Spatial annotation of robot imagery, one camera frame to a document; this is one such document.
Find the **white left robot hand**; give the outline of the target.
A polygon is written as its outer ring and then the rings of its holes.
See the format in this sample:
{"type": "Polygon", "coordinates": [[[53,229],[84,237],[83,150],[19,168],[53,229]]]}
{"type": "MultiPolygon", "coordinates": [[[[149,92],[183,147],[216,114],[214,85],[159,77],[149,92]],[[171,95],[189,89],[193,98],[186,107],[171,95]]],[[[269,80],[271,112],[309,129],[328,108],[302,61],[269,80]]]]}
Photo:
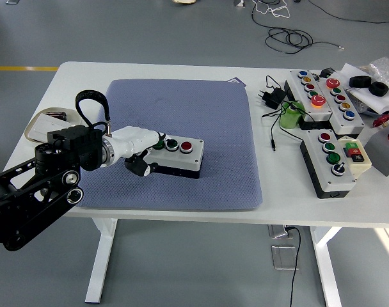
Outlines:
{"type": "Polygon", "coordinates": [[[106,140],[111,145],[113,153],[109,154],[107,166],[115,164],[119,159],[126,159],[126,167],[135,175],[145,177],[151,174],[158,163],[147,164],[144,157],[149,149],[163,141],[165,133],[139,127],[127,126],[116,130],[106,140]]]}

